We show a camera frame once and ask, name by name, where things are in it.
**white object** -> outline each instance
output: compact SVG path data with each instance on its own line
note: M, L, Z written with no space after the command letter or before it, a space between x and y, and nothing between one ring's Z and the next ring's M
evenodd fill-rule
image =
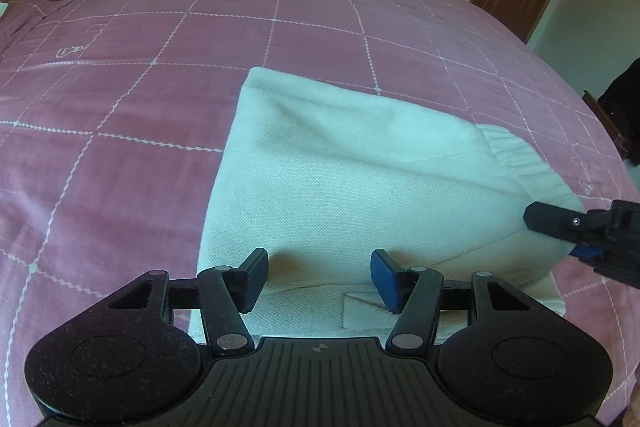
M535 200L582 209L503 128L254 68L211 193L198 271L267 249L269 280L243 315L257 337L384 339L397 317L370 281L375 248L448 279L492 271L562 313L549 272L570 245L526 230L522 215ZM190 333L204 341L199 313L192 319ZM438 336L463 323L443 314Z

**purple checkered bedspread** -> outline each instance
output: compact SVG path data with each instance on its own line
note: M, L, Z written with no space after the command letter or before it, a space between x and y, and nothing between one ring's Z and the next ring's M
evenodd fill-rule
M253 66L501 125L587 208L639 199L578 95L461 0L14 1L0 20L2 427L38 422L22 375L37 339L149 269L194 276ZM555 275L567 318L614 362L609 421L634 383L640 292L570 259Z

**circular marker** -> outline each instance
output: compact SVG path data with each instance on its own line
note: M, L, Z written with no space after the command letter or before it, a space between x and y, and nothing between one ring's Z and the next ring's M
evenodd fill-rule
M422 339L413 333L401 333L391 340L398 349L418 349L422 345Z
M218 337L216 340L216 344L220 349L224 351L231 351L233 349L240 349L241 347L246 346L249 341L246 339L244 335L238 335L237 333L228 333L227 335L222 335Z

